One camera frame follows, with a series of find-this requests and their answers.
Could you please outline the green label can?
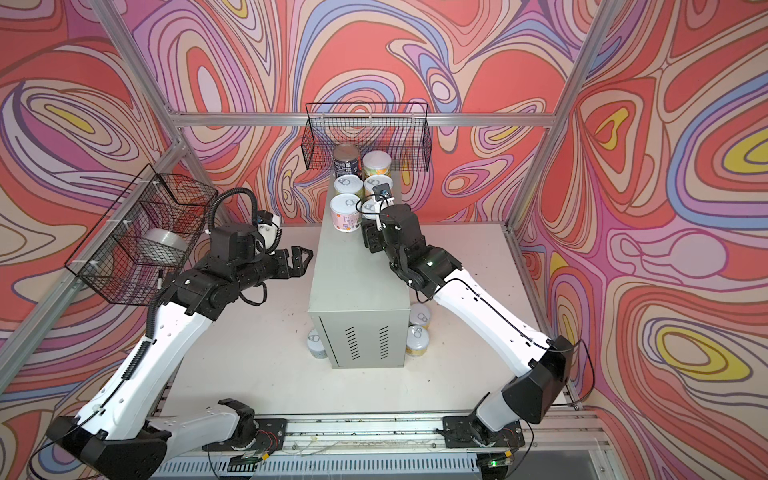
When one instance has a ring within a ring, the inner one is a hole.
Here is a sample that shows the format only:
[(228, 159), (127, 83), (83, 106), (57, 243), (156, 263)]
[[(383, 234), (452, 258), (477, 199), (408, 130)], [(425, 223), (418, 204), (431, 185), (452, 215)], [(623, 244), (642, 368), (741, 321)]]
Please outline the green label can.
[(333, 188), (336, 195), (353, 194), (362, 199), (364, 196), (364, 182), (356, 175), (342, 175), (334, 180)]

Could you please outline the orange peach can large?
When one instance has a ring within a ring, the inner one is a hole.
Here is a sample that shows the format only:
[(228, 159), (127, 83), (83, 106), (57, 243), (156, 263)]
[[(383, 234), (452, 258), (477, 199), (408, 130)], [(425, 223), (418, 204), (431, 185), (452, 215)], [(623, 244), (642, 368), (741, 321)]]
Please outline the orange peach can large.
[(385, 151), (371, 150), (362, 158), (363, 174), (365, 178), (376, 175), (390, 175), (392, 157)]

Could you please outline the dark blue tomato can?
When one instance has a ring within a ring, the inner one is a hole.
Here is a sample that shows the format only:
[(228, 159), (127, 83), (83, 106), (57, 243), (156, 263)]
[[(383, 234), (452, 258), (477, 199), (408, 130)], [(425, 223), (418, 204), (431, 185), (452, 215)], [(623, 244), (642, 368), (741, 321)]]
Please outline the dark blue tomato can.
[(360, 150), (353, 144), (339, 144), (332, 150), (332, 170), (336, 178), (362, 177)]

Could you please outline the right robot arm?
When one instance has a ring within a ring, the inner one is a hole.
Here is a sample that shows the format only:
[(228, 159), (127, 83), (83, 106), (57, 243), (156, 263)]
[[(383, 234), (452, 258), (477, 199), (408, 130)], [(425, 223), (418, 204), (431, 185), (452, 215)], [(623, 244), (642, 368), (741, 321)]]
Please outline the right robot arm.
[(461, 319), (512, 372), (513, 378), (483, 397), (468, 416), (475, 435), (490, 435), (517, 421), (541, 423), (569, 380), (577, 346), (519, 319), (455, 256), (428, 244), (410, 206), (383, 204), (377, 208), (376, 223), (393, 273), (415, 293)]

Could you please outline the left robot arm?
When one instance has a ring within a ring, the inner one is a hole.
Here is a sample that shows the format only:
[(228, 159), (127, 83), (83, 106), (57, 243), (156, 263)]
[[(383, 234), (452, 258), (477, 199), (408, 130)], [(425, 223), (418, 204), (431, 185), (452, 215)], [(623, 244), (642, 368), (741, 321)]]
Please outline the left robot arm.
[(210, 250), (168, 280), (147, 307), (145, 334), (99, 392), (73, 416), (59, 416), (46, 436), (107, 479), (148, 479), (166, 461), (219, 444), (250, 449), (260, 428), (254, 410), (231, 399), (197, 414), (161, 419), (152, 407), (196, 341), (244, 291), (303, 276), (309, 249), (279, 246), (277, 216), (253, 191), (216, 196), (207, 216)]

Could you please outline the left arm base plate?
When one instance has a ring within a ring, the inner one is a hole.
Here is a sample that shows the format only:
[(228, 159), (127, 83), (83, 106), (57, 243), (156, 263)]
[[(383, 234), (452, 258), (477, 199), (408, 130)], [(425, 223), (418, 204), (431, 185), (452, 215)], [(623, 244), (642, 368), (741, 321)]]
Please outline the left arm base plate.
[(283, 448), (288, 420), (256, 418), (240, 422), (233, 436), (225, 441), (204, 445), (206, 452), (256, 451), (273, 453)]

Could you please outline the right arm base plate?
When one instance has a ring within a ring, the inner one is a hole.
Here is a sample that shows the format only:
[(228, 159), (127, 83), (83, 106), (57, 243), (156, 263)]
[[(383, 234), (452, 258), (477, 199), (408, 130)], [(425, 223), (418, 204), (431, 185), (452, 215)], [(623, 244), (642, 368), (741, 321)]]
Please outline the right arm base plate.
[(474, 416), (444, 416), (442, 426), (435, 432), (449, 449), (457, 448), (505, 448), (516, 451), (526, 444), (518, 421), (499, 431), (492, 431)]

